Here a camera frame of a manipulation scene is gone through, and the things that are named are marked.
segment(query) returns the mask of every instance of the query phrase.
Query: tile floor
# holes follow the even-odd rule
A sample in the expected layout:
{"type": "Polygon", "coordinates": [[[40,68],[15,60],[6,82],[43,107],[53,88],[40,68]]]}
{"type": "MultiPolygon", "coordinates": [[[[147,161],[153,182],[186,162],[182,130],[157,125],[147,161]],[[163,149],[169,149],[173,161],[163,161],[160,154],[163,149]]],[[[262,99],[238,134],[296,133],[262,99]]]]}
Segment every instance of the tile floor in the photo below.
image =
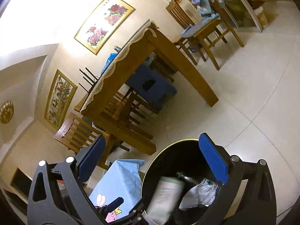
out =
{"type": "Polygon", "coordinates": [[[196,68],[219,97],[212,108],[175,74],[178,93],[141,125],[154,135],[157,152],[146,156],[118,149],[109,160],[143,158],[145,172],[172,142],[206,132],[230,155],[267,161],[279,222],[300,195],[300,12],[292,2],[269,2],[264,8],[271,24],[262,33],[239,32],[244,48],[228,34],[228,44],[221,41],[212,49],[220,71],[210,59],[199,59],[196,68]]]}

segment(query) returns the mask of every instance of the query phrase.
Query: silver bolt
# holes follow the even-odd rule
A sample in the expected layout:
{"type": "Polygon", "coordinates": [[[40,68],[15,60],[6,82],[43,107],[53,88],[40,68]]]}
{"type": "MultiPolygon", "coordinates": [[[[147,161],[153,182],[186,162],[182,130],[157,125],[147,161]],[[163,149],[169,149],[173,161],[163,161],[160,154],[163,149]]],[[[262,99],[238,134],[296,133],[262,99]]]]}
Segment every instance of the silver bolt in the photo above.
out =
{"type": "Polygon", "coordinates": [[[267,164],[267,162],[266,162],[265,160],[263,160],[263,159],[261,159],[261,160],[259,161],[259,163],[260,163],[261,165],[263,165],[263,166],[265,166],[265,165],[267,164]]]}
{"type": "Polygon", "coordinates": [[[74,157],[67,157],[66,158],[66,162],[67,163],[71,163],[71,162],[73,162],[74,161],[74,157]]]}
{"type": "Polygon", "coordinates": [[[44,166],[45,164],[46,164],[46,161],[45,161],[45,160],[41,160],[41,161],[38,163],[38,165],[39,165],[40,167],[44,166]]]}
{"type": "Polygon", "coordinates": [[[238,156],[236,156],[236,155],[233,155],[233,156],[231,157],[231,160],[232,160],[233,162],[238,162],[238,161],[240,160],[240,158],[239,158],[238,156]]]}

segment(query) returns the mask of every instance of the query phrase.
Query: chair seat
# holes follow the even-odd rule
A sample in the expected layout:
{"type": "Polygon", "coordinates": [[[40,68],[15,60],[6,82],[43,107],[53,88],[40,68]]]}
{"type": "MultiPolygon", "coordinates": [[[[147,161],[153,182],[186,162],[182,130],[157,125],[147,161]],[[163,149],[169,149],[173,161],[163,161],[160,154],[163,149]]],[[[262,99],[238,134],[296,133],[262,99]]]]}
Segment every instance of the chair seat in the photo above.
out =
{"type": "Polygon", "coordinates": [[[195,25],[193,25],[190,29],[188,29],[187,31],[185,31],[181,36],[182,38],[190,38],[190,37],[194,37],[196,34],[200,33],[200,31],[208,24],[211,23],[218,23],[219,20],[218,18],[215,19],[204,19],[198,23],[196,23],[195,25]]]}

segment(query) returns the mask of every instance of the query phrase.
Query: flower painting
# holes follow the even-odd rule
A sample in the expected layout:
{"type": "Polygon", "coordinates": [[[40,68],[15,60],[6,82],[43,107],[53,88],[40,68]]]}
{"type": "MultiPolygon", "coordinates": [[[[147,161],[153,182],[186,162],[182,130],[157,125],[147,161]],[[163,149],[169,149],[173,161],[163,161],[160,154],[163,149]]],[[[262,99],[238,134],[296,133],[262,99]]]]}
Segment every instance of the flower painting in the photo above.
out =
{"type": "Polygon", "coordinates": [[[133,11],[134,8],[122,0],[103,0],[74,38],[97,55],[112,33],[133,11]]]}
{"type": "Polygon", "coordinates": [[[50,88],[44,116],[56,129],[61,127],[76,89],[77,86],[61,71],[56,71],[50,88]]]}

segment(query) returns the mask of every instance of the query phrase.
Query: beige wall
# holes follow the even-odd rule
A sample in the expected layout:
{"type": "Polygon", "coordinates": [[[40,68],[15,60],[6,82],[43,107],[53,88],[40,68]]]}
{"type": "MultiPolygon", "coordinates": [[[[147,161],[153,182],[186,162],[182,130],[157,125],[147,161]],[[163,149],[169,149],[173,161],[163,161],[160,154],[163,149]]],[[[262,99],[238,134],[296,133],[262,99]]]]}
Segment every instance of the beige wall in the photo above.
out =
{"type": "MultiPolygon", "coordinates": [[[[95,75],[99,75],[110,53],[115,52],[114,46],[122,47],[126,41],[148,19],[154,20],[161,32],[170,40],[178,39],[182,28],[175,22],[166,11],[166,0],[124,0],[136,10],[121,24],[115,33],[104,44],[98,55],[94,55],[79,42],[74,36],[89,14],[102,0],[70,0],[69,20],[65,30],[62,30],[62,39],[49,67],[45,84],[42,90],[40,104],[40,121],[53,133],[55,129],[43,120],[44,109],[47,102],[49,89],[57,69],[60,69],[76,85],[83,84],[87,89],[90,85],[83,79],[79,69],[89,68],[95,75]]],[[[78,90],[69,107],[72,111],[74,106],[85,95],[85,91],[78,85],[78,90]]]]}
{"type": "Polygon", "coordinates": [[[74,155],[74,152],[56,141],[53,134],[36,121],[23,132],[22,137],[1,163],[0,176],[10,185],[17,167],[33,177],[40,160],[46,160],[50,164],[57,163],[70,155],[74,155]]]}

